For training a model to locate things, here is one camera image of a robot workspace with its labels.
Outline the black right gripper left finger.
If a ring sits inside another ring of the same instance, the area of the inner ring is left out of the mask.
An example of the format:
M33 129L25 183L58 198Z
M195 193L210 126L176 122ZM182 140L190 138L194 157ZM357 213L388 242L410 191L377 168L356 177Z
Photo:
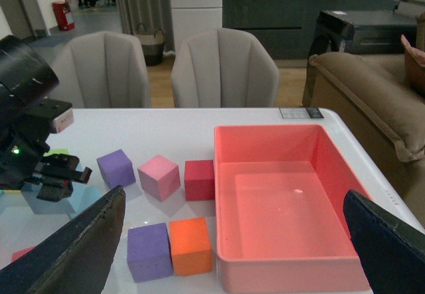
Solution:
M101 293L120 242L120 185L1 270L2 293Z

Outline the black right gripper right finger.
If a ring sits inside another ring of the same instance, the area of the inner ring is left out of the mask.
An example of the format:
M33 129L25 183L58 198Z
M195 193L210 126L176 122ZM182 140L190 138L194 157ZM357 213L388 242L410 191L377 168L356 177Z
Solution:
M354 190L343 213L373 293L424 292L424 233Z

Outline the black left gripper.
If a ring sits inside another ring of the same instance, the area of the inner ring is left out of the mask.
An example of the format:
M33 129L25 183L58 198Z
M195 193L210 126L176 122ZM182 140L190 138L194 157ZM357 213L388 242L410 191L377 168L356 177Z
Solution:
M37 198L59 202L72 195L72 181L84 184L89 181L92 169L85 167L79 171L77 156L54 153L43 157L50 149L45 141L22 133L8 133L1 144L1 190L20 190L34 173L51 177L42 182Z

